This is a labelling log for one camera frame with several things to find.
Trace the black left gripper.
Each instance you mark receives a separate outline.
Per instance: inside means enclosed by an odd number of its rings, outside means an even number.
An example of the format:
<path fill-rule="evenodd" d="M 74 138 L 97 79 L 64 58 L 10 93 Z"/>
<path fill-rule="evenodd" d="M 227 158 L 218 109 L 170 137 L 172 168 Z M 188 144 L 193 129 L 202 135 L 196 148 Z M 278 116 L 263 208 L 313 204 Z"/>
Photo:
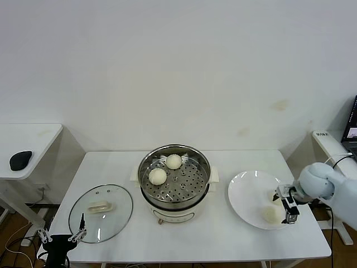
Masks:
<path fill-rule="evenodd" d="M 46 256 L 44 267 L 70 267 L 68 252 L 77 247 L 87 234 L 85 228 L 84 213 L 81 214 L 79 230 L 71 235 L 50 235 L 46 229 L 38 229 L 37 233 L 42 241 L 42 247 L 45 250 L 41 255 Z"/>

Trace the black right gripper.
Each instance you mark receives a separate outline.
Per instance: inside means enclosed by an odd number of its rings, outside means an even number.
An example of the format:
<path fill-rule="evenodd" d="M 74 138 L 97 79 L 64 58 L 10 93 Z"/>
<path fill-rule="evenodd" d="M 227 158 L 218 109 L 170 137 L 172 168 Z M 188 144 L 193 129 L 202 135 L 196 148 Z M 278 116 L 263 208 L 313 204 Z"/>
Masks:
<path fill-rule="evenodd" d="M 290 186 L 289 184 L 279 185 L 273 192 L 272 201 L 275 202 L 278 199 L 282 200 L 282 204 L 285 209 L 285 218 L 281 223 L 296 223 L 297 218 L 300 215 L 297 206 L 303 204 L 303 200 L 296 187 Z"/>

